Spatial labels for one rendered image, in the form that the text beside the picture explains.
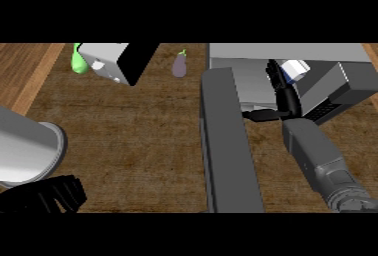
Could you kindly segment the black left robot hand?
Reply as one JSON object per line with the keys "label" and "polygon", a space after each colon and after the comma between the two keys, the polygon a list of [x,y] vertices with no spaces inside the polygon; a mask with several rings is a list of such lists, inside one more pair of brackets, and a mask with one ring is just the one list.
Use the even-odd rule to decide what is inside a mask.
{"label": "black left robot hand", "polygon": [[75,213],[87,200],[80,179],[57,176],[0,193],[0,213]]}

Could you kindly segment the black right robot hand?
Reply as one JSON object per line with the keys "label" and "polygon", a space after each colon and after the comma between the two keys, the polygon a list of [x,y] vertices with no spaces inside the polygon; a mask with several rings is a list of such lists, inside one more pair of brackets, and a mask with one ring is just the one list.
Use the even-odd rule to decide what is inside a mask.
{"label": "black right robot hand", "polygon": [[302,116],[302,111],[298,94],[294,86],[286,82],[282,68],[273,59],[267,62],[266,73],[274,90],[277,109],[243,111],[242,117],[254,122],[300,118]]}

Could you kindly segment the dark grey microwave door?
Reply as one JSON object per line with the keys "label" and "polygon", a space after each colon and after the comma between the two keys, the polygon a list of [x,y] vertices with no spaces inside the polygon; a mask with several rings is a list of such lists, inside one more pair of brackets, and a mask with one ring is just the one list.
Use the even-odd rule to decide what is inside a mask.
{"label": "dark grey microwave door", "polygon": [[201,77],[201,146],[208,213],[263,213],[263,199],[230,68]]}

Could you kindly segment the purple eggplant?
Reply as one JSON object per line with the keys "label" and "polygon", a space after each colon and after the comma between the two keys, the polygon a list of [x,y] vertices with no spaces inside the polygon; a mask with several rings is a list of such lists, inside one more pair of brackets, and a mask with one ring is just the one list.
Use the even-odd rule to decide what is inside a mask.
{"label": "purple eggplant", "polygon": [[181,50],[177,53],[171,66],[171,74],[177,78],[183,78],[186,76],[186,50]]}

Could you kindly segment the grey microwave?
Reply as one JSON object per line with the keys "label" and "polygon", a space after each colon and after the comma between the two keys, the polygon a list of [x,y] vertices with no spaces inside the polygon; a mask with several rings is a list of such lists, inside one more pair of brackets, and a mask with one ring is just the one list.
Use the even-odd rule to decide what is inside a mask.
{"label": "grey microwave", "polygon": [[319,124],[378,93],[378,70],[362,43],[209,43],[207,66],[232,69],[245,111],[276,107],[266,73],[270,59],[279,65],[302,60],[310,66],[292,86],[302,115]]}

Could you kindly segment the green vegetable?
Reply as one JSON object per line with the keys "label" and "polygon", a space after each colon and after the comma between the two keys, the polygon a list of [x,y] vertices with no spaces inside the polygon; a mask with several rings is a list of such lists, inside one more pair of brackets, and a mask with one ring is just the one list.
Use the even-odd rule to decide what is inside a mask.
{"label": "green vegetable", "polygon": [[84,74],[88,71],[88,64],[78,53],[80,43],[74,44],[74,51],[71,56],[71,68],[77,74]]}

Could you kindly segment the white and black appliance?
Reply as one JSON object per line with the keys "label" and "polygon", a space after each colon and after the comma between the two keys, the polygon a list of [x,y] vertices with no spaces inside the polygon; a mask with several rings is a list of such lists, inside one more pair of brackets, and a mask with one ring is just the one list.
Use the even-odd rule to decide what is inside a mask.
{"label": "white and black appliance", "polygon": [[81,43],[77,51],[94,73],[134,86],[158,49],[158,43]]}

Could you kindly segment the white and blue milk carton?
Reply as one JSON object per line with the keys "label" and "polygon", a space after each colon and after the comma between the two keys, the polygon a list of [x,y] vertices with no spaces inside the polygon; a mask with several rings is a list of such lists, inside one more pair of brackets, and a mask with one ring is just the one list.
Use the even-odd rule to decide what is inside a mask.
{"label": "white and blue milk carton", "polygon": [[295,83],[310,71],[310,66],[302,60],[286,60],[280,64],[283,76],[289,84]]}

